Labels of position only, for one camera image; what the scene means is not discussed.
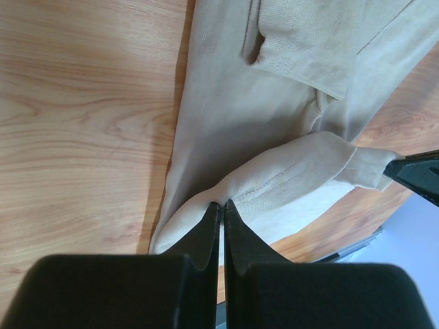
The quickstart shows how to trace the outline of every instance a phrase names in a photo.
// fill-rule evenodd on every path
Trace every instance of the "white surface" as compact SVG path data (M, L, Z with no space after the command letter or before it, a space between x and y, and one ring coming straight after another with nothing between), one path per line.
M340 263L389 263L403 268L415 281L439 328L439 208L415 195L383 229L369 246Z

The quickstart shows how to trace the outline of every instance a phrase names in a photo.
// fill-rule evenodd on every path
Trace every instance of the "fabric fold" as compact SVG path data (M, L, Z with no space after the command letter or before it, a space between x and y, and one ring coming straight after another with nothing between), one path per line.
M154 236L152 251L164 252L181 239L201 220L210 202L225 204L229 199L265 241L274 238L266 225L281 234L296 233L355 186L385 188L390 183L383 178L385 166L398 157L392 151L354 147L330 132L297 138L259 154L183 204ZM310 212L316 195L324 195L324 202ZM289 209L290 220L285 220L285 211L296 201L294 208L307 211Z
M360 49L409 2L252 0L244 56L256 69L344 99Z

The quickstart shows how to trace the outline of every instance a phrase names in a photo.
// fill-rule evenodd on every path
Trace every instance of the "wood grain surface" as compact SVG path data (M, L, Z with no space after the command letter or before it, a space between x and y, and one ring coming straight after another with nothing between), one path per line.
M0 0L0 319L40 257L147 251L194 0ZM358 140L439 148L439 47ZM355 190L277 250L308 261L370 234L409 193ZM219 299L224 298L220 287Z

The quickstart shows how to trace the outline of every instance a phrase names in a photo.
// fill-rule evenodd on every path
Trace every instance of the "beige shirt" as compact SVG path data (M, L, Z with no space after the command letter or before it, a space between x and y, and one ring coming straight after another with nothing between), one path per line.
M273 243L354 186L385 188L398 155L350 142L439 40L436 1L197 0L150 251L211 201Z

